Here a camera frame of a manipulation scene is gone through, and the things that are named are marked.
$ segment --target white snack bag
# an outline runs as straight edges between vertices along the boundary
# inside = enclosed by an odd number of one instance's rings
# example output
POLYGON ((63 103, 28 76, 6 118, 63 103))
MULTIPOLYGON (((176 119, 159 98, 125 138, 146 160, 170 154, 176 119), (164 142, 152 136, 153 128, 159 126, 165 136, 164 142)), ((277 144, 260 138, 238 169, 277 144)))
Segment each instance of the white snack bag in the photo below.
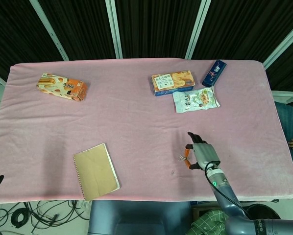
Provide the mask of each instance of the white snack bag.
POLYGON ((174 92, 172 96, 174 98, 177 113, 211 109, 220 106, 215 98, 213 87, 189 92, 174 92))

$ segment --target brown notebook cover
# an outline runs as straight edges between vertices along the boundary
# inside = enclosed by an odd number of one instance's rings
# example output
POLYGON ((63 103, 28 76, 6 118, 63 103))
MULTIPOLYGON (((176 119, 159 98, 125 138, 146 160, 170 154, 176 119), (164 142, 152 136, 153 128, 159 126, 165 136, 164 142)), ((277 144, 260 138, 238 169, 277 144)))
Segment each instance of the brown notebook cover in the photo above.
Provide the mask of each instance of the brown notebook cover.
POLYGON ((83 197, 93 200, 120 188, 112 161, 104 143, 74 154, 83 197))

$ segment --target green plaid shirt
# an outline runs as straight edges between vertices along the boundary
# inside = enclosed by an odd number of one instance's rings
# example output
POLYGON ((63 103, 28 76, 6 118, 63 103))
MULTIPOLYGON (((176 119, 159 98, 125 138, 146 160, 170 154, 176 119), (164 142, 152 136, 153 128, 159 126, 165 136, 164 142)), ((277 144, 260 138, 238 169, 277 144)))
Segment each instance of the green plaid shirt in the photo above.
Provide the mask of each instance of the green plaid shirt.
POLYGON ((228 218, 221 210, 208 211, 192 223, 186 235, 226 235, 225 221, 228 218))

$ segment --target table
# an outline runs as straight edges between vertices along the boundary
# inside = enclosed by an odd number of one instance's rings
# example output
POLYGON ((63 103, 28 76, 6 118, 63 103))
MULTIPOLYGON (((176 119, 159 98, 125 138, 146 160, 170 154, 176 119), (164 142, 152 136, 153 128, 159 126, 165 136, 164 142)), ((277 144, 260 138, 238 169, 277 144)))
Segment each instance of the table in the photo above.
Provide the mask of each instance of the table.
MULTIPOLYGON (((106 143, 121 189, 100 199, 215 200, 204 172, 179 161, 188 131, 211 143, 240 200, 293 198, 293 163, 263 65, 224 60, 219 108, 177 114, 152 74, 190 70, 195 89, 212 60, 114 59, 17 64, 0 105, 0 203, 82 199, 73 154, 106 143), (75 102, 39 92, 49 72, 89 89, 75 102)), ((189 160, 195 162, 191 154, 189 160)))

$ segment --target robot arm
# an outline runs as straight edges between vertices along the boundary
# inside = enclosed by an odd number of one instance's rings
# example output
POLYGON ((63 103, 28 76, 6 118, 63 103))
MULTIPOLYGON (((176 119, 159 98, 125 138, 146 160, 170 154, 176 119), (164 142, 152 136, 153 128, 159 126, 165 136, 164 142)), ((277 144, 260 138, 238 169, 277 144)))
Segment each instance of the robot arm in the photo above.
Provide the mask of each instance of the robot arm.
POLYGON ((220 160, 213 146, 198 135, 188 134, 194 143, 186 145, 182 159, 189 169, 204 170, 217 202, 229 216, 225 226, 228 235, 293 235, 293 220, 249 220, 224 172, 219 168, 220 160), (187 160, 190 149, 194 151, 196 164, 190 164, 187 160))

